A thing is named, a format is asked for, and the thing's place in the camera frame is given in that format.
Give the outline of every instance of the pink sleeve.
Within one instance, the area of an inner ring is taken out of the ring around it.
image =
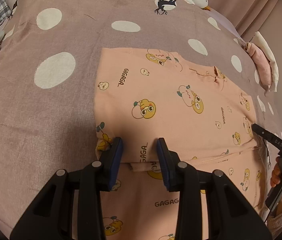
[[[276,217],[269,216],[268,229],[270,230],[273,239],[275,239],[282,232],[282,213]]]

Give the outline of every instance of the white oval spot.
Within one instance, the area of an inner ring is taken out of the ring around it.
[[[139,25],[129,21],[115,21],[111,24],[111,26],[113,29],[117,31],[129,32],[129,33],[135,33],[141,29]]]
[[[261,101],[261,99],[258,96],[258,101],[259,101],[259,105],[261,107],[262,112],[265,112],[265,105],[263,104],[263,102]]]
[[[233,67],[234,67],[238,72],[242,72],[241,61],[240,61],[240,59],[239,59],[237,56],[233,55],[233,56],[231,57],[231,62],[232,62]]]
[[[214,18],[209,17],[209,18],[207,19],[207,21],[208,21],[211,25],[213,25],[215,28],[217,28],[218,30],[221,30],[221,29],[218,27],[218,24],[217,24],[216,20],[214,20]]]
[[[207,50],[204,47],[204,45],[195,39],[189,39],[188,44],[191,46],[192,49],[194,49],[196,52],[201,53],[203,55],[207,56]]]
[[[10,36],[13,34],[13,32],[14,32],[14,27],[15,27],[15,26],[16,26],[16,25],[14,24],[12,30],[10,30],[9,32],[6,33],[6,35],[4,36],[4,38],[3,38],[2,41],[4,41],[7,37],[10,37]]]
[[[268,108],[270,108],[271,113],[274,115],[274,113],[273,113],[273,109],[272,109],[272,106],[270,105],[270,103],[269,103],[269,102],[268,102]]]
[[[39,12],[37,26],[41,30],[48,30],[56,26],[62,19],[62,13],[56,8],[47,8]]]
[[[154,0],[154,3],[155,3],[156,6],[157,6],[158,1],[159,1],[159,0]],[[164,10],[169,11],[169,10],[174,9],[174,8],[176,7],[176,1],[175,1],[174,3],[175,3],[175,5],[172,5],[172,4],[165,4],[165,5],[164,5]]]
[[[52,88],[71,76],[75,59],[68,52],[60,52],[48,57],[37,68],[34,83],[42,89]]]
[[[260,82],[260,77],[259,77],[259,73],[258,73],[257,70],[254,71],[254,78],[255,78],[255,82],[256,82],[257,84],[259,84],[259,82]]]

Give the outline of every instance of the bedsheet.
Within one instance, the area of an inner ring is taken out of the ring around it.
[[[233,34],[184,0],[18,0],[4,30],[0,229],[6,236],[56,170],[78,170],[96,158],[93,98],[104,47],[161,48],[178,51],[185,60],[199,65],[218,66],[252,97],[257,123],[280,134],[273,93],[265,94],[259,85],[251,58]],[[270,145],[268,155],[263,147],[256,158],[270,170],[276,153]],[[269,177],[263,179],[266,194]],[[137,193],[130,196],[135,203]],[[110,205],[106,198],[102,201]],[[159,206],[156,215],[171,206]],[[151,223],[145,220],[142,226]],[[162,230],[162,236],[173,230]]]

